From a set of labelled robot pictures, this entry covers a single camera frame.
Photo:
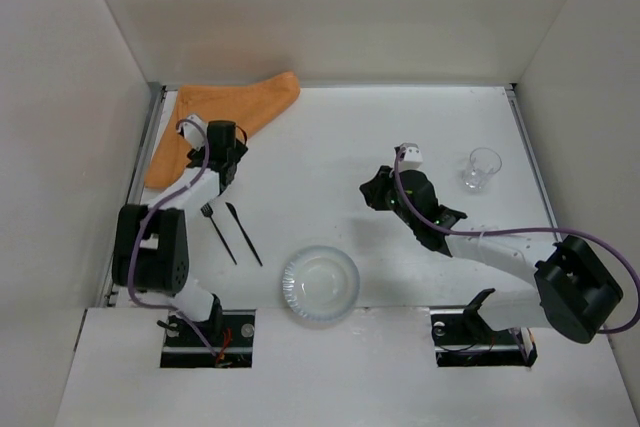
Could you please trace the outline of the orange cloth napkin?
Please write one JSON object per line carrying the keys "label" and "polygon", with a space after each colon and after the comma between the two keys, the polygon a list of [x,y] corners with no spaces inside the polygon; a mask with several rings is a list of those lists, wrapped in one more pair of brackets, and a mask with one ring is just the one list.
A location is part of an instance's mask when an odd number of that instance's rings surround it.
{"label": "orange cloth napkin", "polygon": [[189,143],[177,132],[176,125],[191,114],[202,120],[230,120],[253,136],[299,97],[297,76],[284,72],[246,86],[184,85],[178,90],[169,121],[153,154],[144,179],[145,187],[164,190],[183,173]]}

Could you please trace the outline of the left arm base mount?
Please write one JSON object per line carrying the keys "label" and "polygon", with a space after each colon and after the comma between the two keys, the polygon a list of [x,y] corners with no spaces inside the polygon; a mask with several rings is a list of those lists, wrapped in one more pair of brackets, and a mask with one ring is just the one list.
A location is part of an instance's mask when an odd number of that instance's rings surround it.
{"label": "left arm base mount", "polygon": [[253,362],[255,310],[221,312],[220,327],[198,324],[200,336],[182,318],[169,315],[157,325],[164,330],[160,367],[164,369],[245,369]]}

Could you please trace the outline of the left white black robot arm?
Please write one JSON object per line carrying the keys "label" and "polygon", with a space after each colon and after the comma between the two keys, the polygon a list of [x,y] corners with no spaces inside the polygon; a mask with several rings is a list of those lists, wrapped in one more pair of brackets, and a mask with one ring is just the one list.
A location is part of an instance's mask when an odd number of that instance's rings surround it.
{"label": "left white black robot arm", "polygon": [[235,122],[195,114],[176,130],[189,145],[187,165],[156,197],[121,207],[111,275],[135,306],[167,311],[210,343],[223,329],[221,301],[190,272],[188,222],[230,186],[247,140]]}

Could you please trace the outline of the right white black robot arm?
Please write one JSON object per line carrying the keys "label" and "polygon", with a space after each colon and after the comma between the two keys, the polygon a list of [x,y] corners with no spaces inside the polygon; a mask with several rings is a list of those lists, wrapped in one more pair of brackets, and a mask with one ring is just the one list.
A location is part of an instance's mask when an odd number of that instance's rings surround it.
{"label": "right white black robot arm", "polygon": [[441,204],[420,171],[382,166],[359,190],[369,208],[394,213],[426,249],[527,283],[527,289],[512,293],[486,288],[464,306],[463,324],[474,334],[542,327],[587,344],[623,298],[619,284],[578,236],[550,242],[524,233],[492,235]]}

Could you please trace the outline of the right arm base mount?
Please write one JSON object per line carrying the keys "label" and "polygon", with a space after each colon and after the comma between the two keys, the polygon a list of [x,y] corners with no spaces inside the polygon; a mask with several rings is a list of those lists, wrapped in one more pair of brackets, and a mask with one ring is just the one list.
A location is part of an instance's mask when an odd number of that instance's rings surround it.
{"label": "right arm base mount", "polygon": [[431,336],[438,367],[531,368],[538,351],[529,329],[492,330],[479,309],[495,292],[485,289],[466,305],[430,309]]}

